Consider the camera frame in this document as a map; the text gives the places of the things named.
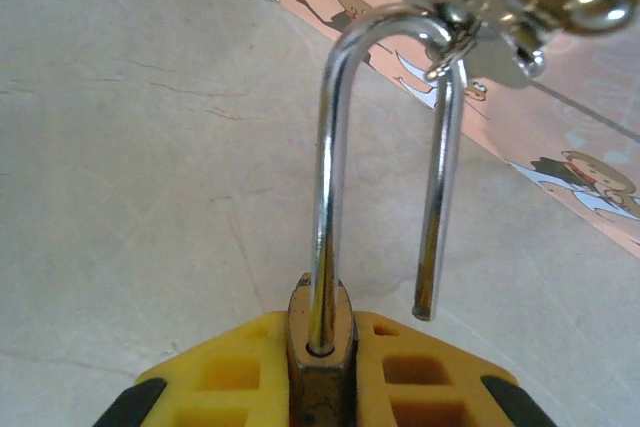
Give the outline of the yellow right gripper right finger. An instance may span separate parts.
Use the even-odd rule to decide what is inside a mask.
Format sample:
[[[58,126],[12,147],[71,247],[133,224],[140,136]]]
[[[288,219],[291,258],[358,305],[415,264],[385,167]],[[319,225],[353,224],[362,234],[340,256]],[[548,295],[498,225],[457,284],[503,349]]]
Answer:
[[[502,367],[376,313],[355,314],[357,426],[554,426]]]

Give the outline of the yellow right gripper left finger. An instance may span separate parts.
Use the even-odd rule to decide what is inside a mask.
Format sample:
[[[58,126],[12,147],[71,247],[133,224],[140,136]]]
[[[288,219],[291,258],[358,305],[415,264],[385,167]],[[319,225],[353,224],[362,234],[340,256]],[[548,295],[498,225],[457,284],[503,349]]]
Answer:
[[[288,426],[286,313],[264,314],[143,372],[99,426]]]

